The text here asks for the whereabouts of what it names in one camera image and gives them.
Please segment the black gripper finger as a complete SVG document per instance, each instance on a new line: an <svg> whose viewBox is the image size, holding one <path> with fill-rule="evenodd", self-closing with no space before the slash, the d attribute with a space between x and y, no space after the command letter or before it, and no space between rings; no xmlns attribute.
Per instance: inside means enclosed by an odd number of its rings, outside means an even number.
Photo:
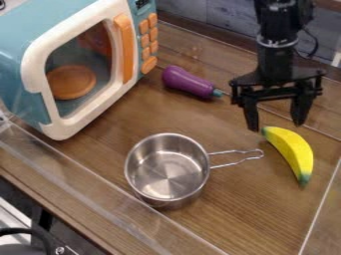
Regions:
<svg viewBox="0 0 341 255"><path fill-rule="evenodd" d="M290 115L294 124L303 125L314 100L314 90L309 87L301 87L295 97L291 100Z"/></svg>
<svg viewBox="0 0 341 255"><path fill-rule="evenodd" d="M255 98L251 97L243 98L243 115L246 119L247 128L251 131L258 131L258 109Z"/></svg>

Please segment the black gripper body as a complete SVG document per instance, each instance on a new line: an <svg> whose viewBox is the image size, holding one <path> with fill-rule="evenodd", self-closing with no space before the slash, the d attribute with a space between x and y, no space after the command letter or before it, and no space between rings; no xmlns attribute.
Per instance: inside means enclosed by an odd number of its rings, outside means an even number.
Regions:
<svg viewBox="0 0 341 255"><path fill-rule="evenodd" d="M297 41L297 38L271 40L257 36L257 67L229 82L235 105L243 107L245 97L255 98L257 102L293 100L301 87L314 90L314 99L322 94L326 71L294 64Z"/></svg>

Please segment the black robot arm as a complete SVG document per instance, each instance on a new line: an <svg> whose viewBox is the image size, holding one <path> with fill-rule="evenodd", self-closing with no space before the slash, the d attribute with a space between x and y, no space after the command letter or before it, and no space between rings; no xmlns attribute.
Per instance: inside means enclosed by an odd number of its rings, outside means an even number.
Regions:
<svg viewBox="0 0 341 255"><path fill-rule="evenodd" d="M257 33L257 68L234 78L231 103L243 108L247 128L258 131L257 103L291 100L290 115L297 126L307 118L313 100L322 95L326 71L293 63L298 32L313 20L313 0L254 0L259 31Z"/></svg>

